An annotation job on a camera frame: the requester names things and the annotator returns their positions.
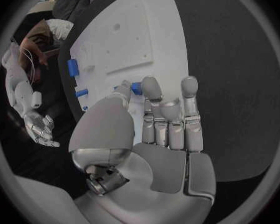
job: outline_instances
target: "blue cylinder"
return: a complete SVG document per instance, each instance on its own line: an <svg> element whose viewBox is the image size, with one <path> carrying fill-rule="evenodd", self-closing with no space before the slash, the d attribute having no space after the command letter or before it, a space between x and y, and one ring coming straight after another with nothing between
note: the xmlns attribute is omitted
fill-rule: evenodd
<svg viewBox="0 0 280 224"><path fill-rule="evenodd" d="M75 59L68 60L67 61L67 68L68 68L68 71L69 71L69 75L71 77L79 75L79 68L78 68L77 60L75 60Z"/></svg>
<svg viewBox="0 0 280 224"><path fill-rule="evenodd" d="M132 83L131 90L134 92L135 95L141 96L142 95L141 82Z"/></svg>
<svg viewBox="0 0 280 224"><path fill-rule="evenodd" d="M76 97L84 96L86 94L88 94L88 90L87 89L84 89L84 90L81 90L81 91L77 91L76 92Z"/></svg>

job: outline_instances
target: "hole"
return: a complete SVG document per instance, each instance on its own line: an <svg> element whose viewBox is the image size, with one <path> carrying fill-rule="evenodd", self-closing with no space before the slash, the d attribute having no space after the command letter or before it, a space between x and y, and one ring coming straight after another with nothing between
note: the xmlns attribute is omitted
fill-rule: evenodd
<svg viewBox="0 0 280 224"><path fill-rule="evenodd" d="M114 30L114 31L119 31L119 30L120 30L120 24L119 24L119 23L116 23L116 24L113 26L113 30Z"/></svg>

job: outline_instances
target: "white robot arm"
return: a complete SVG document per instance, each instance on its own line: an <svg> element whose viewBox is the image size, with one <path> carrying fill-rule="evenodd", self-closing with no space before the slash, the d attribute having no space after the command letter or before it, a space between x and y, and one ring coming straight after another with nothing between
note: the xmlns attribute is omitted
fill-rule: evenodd
<svg viewBox="0 0 280 224"><path fill-rule="evenodd" d="M41 93L33 92L25 71L18 63L20 47L11 43L2 58L6 69L6 92L10 105L24 119L26 130L34 142L52 147L59 147L58 142L52 141L53 119L46 115L42 117L34 109L41 106Z"/></svg>

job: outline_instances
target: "silver robotic hand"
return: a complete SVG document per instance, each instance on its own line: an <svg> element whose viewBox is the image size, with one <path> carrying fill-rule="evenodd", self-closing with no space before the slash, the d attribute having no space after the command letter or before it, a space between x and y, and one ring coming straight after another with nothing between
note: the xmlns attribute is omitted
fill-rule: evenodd
<svg viewBox="0 0 280 224"><path fill-rule="evenodd" d="M5 87L10 105L18 112L25 122L25 127L34 140L45 146L59 147L58 142L52 141L53 119L41 116L35 109L41 106L41 93L33 92L25 71L18 63L20 47L11 43L2 58L6 68Z"/></svg>
<svg viewBox="0 0 280 224"><path fill-rule="evenodd" d="M196 79L182 80L182 99L172 101L154 77L143 79L143 141L135 146L125 88L90 108L71 138L75 165L90 175L79 209L101 224L203 223L216 182L211 159L202 153Z"/></svg>

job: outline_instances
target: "person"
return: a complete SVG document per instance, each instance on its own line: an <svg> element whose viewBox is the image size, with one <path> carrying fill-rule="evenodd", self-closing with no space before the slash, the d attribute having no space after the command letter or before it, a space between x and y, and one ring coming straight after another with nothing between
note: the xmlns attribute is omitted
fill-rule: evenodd
<svg viewBox="0 0 280 224"><path fill-rule="evenodd" d="M60 45L68 36L73 23L61 19L42 19L36 24L25 36L20 44L21 52L19 55L19 64L27 73L28 77L32 76L31 63L35 65L33 74L33 82L37 83L41 80L41 69L39 65L44 65L48 69L47 59L58 52L51 52L50 55L45 54L45 50L53 45Z"/></svg>

